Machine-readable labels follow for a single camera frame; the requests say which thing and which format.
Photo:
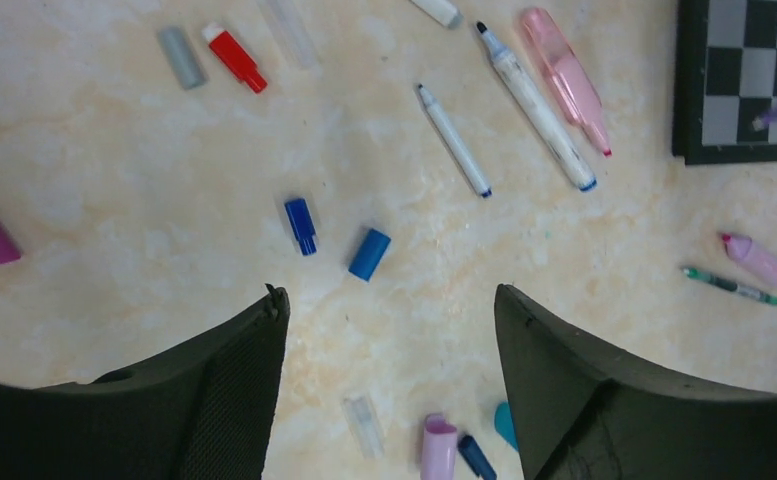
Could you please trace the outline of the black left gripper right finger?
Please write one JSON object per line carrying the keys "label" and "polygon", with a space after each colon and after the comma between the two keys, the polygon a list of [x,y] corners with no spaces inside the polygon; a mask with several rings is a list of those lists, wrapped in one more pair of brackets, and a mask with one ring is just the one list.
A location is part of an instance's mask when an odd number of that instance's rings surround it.
{"label": "black left gripper right finger", "polygon": [[527,479],[777,479],[777,394],[647,361],[497,288],[507,400]]}

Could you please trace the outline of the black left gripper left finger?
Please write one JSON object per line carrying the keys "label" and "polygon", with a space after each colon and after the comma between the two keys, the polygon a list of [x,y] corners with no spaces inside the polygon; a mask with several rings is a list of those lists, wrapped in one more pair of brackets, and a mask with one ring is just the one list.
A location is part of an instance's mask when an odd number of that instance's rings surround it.
{"label": "black left gripper left finger", "polygon": [[0,383],[0,479],[258,479],[290,302],[232,319],[87,383]]}

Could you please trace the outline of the light blue marker cap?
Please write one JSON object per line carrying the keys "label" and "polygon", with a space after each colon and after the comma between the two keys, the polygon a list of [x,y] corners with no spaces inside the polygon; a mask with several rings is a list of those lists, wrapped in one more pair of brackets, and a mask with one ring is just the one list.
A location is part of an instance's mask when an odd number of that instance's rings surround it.
{"label": "light blue marker cap", "polygon": [[497,405],[494,413],[493,424],[496,432],[500,437],[512,447],[513,450],[518,450],[515,427],[513,424],[512,413],[510,405],[507,401],[501,402]]}

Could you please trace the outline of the dark blue marker cap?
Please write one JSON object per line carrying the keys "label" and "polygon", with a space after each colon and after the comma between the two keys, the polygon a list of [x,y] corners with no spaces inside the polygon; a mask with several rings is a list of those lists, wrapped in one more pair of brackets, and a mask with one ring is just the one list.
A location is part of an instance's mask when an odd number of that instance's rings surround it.
{"label": "dark blue marker cap", "polygon": [[463,435],[457,444],[462,456],[472,473],[481,480],[496,480],[497,473],[475,438],[469,434]]}

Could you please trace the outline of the pink highlighter cap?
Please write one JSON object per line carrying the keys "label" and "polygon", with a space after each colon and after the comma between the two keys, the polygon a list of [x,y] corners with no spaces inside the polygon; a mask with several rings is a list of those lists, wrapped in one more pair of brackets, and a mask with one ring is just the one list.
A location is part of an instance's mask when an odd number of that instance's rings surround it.
{"label": "pink highlighter cap", "polygon": [[457,427],[441,413],[429,414],[423,424],[420,478],[452,480],[457,443]]}

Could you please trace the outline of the clear pen cap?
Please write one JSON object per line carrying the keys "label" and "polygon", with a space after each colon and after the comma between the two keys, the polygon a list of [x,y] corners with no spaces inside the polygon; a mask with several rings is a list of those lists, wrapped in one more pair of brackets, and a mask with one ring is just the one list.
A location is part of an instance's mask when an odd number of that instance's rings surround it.
{"label": "clear pen cap", "polygon": [[383,435],[378,416],[368,396],[345,398],[342,402],[351,432],[365,458],[384,454]]}

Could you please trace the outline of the green gel pen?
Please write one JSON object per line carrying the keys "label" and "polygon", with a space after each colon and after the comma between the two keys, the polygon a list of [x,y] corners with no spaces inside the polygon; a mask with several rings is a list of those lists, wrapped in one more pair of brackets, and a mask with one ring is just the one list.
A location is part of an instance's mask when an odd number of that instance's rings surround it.
{"label": "green gel pen", "polygon": [[689,279],[711,285],[723,291],[754,300],[758,303],[777,306],[777,296],[771,295],[752,286],[748,286],[734,280],[721,277],[712,272],[691,266],[682,267],[681,271]]}

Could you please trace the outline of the small dark blue cap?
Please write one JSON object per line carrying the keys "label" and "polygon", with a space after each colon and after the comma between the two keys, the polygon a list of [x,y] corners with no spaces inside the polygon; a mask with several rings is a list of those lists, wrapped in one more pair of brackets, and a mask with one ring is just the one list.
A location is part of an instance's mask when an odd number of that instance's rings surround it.
{"label": "small dark blue cap", "polygon": [[294,238],[303,256],[317,252],[316,229],[308,204],[304,198],[294,198],[284,203]]}

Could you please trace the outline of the pink highlighter pen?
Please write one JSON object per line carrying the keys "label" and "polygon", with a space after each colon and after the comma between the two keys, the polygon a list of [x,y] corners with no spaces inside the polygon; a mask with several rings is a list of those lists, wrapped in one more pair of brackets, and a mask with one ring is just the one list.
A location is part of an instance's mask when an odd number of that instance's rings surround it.
{"label": "pink highlighter pen", "polygon": [[727,256],[769,286],[777,288],[777,256],[751,237],[720,233]]}

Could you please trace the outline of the white marker blue cap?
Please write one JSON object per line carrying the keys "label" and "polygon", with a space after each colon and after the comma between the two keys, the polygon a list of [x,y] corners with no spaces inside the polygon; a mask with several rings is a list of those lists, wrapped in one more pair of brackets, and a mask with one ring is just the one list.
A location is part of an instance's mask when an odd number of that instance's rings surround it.
{"label": "white marker blue cap", "polygon": [[514,52],[485,23],[475,28],[493,69],[569,182],[581,192],[594,189],[596,175]]}

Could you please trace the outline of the small white blue marker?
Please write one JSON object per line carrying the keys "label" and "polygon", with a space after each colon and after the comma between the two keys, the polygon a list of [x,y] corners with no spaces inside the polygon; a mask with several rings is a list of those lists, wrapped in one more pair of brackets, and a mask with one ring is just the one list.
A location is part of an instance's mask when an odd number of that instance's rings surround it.
{"label": "small white blue marker", "polygon": [[483,199],[489,198],[492,195],[490,182],[485,177],[481,167],[444,108],[432,92],[423,84],[417,84],[416,91],[426,115],[433,124],[435,131],[443,140],[447,150],[452,155],[470,187],[477,196]]}

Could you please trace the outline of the red pen cap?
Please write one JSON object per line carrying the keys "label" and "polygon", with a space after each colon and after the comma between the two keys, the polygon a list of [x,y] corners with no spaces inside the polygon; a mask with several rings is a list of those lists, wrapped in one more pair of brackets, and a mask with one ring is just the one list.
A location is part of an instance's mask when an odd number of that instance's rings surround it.
{"label": "red pen cap", "polygon": [[262,93],[268,87],[258,64],[227,29],[212,22],[201,30],[201,34],[212,53],[238,82],[245,84],[256,94]]}

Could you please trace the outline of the white pen grey cap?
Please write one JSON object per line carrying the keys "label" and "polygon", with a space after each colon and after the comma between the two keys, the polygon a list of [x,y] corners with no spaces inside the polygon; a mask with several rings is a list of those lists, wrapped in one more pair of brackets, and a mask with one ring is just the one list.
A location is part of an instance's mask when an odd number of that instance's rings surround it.
{"label": "white pen grey cap", "polygon": [[450,0],[411,0],[411,2],[447,29],[457,28],[464,20],[459,8]]}

